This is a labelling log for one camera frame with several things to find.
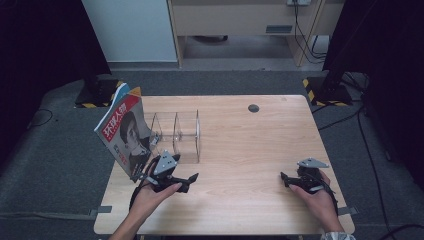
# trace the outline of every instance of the sleeve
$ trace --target sleeve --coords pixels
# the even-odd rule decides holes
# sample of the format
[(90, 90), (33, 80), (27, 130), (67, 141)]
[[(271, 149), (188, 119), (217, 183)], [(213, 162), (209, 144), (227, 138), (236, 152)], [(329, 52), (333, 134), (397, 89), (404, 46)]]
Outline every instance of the sleeve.
[(356, 240), (356, 238), (345, 232), (329, 232), (322, 235), (321, 240)]

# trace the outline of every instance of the magazine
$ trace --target magazine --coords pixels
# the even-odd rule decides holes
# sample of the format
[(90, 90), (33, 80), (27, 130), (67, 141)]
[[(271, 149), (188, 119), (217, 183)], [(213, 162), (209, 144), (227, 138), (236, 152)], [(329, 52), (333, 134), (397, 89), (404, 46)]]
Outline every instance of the magazine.
[(94, 132), (125, 173), (136, 182), (151, 158), (151, 130), (144, 119), (140, 87), (121, 84)]

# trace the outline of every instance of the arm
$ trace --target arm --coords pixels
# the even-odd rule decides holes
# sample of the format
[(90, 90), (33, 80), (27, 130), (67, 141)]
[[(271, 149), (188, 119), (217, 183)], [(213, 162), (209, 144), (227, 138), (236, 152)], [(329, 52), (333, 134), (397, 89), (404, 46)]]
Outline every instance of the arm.
[[(330, 179), (322, 171), (320, 172), (323, 180), (330, 185)], [(315, 194), (309, 194), (298, 186), (290, 185), (289, 187), (306, 203), (306, 206), (309, 208), (312, 215), (321, 223), (326, 233), (344, 232), (336, 211), (334, 210), (332, 199), (327, 192), (319, 190)]]
[(109, 239), (133, 239), (138, 229), (159, 204), (174, 194), (180, 187), (181, 183), (177, 183), (158, 193), (153, 191), (150, 184), (141, 188), (127, 217)]

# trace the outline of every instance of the black hole on table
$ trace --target black hole on table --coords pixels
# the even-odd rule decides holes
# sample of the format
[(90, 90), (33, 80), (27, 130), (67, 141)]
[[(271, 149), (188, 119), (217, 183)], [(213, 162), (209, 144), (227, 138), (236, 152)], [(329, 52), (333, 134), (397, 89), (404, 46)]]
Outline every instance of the black hole on table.
[(259, 112), (259, 107), (256, 104), (250, 104), (248, 109), (250, 112)]

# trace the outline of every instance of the clear acrylic holder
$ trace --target clear acrylic holder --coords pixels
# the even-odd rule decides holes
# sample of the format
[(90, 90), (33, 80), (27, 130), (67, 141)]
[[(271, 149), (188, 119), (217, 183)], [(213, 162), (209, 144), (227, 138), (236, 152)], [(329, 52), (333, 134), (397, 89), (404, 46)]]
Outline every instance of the clear acrylic holder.
[(200, 124), (199, 112), (145, 113), (151, 121), (150, 148), (152, 155), (167, 150), (171, 155), (180, 154), (179, 163), (199, 163)]

